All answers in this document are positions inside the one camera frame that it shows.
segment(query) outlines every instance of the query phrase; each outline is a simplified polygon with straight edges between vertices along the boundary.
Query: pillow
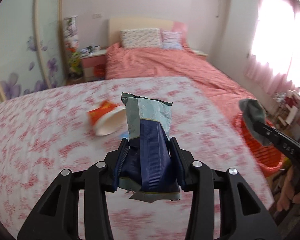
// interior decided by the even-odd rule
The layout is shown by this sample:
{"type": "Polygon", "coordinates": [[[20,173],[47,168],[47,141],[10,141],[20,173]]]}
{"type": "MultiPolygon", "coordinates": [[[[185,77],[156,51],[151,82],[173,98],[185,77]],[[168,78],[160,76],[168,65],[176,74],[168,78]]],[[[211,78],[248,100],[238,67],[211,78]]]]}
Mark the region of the pillow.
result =
{"type": "Polygon", "coordinates": [[[125,49],[162,48],[160,29],[122,30],[121,44],[125,49]]]}
{"type": "Polygon", "coordinates": [[[161,31],[163,49],[179,49],[182,50],[181,32],[161,31]]]}
{"type": "Polygon", "coordinates": [[[172,32],[181,32],[181,44],[187,45],[188,26],[185,23],[174,22],[171,29],[172,32]]]}

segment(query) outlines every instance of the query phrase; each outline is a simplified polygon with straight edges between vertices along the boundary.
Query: snack bag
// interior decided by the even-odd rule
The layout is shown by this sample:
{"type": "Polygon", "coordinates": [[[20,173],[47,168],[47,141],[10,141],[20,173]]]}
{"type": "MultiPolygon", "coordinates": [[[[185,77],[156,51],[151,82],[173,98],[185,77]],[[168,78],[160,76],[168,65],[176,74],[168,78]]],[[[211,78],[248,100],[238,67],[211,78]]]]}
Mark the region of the snack bag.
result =
{"type": "Polygon", "coordinates": [[[119,187],[133,191],[131,199],[152,203],[180,200],[169,156],[171,103],[122,93],[126,106],[129,150],[118,170],[119,187]]]}

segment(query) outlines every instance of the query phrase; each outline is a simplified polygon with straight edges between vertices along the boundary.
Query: human hand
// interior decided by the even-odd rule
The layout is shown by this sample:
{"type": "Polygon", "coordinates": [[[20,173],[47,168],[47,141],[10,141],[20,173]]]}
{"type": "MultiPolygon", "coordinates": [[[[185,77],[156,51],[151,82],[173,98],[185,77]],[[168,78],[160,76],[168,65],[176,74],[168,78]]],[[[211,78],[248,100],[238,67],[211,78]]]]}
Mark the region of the human hand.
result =
{"type": "Polygon", "coordinates": [[[284,180],[280,198],[277,202],[277,211],[288,210],[290,206],[290,200],[295,204],[300,204],[300,193],[294,195],[294,187],[292,186],[291,180],[293,177],[293,167],[291,167],[287,176],[284,180]]]}

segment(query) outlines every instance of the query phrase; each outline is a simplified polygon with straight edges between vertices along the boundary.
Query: crumpled paper cup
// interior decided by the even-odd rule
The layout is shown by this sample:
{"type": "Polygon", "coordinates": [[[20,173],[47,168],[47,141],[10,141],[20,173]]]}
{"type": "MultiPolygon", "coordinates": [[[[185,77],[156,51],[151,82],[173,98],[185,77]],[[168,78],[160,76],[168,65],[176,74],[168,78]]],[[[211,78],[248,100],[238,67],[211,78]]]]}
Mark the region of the crumpled paper cup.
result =
{"type": "Polygon", "coordinates": [[[126,108],[103,101],[99,106],[88,112],[88,117],[97,136],[104,136],[116,132],[126,124],[126,108]]]}

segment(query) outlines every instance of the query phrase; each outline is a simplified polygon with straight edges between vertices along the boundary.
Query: wall outlet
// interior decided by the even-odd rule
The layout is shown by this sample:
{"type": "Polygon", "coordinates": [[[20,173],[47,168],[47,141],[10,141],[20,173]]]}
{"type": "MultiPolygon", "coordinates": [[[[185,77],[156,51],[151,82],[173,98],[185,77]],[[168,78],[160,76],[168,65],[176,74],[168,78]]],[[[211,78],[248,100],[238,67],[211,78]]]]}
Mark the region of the wall outlet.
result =
{"type": "Polygon", "coordinates": [[[103,17],[102,13],[92,14],[93,19],[102,18],[102,17],[103,17]]]}

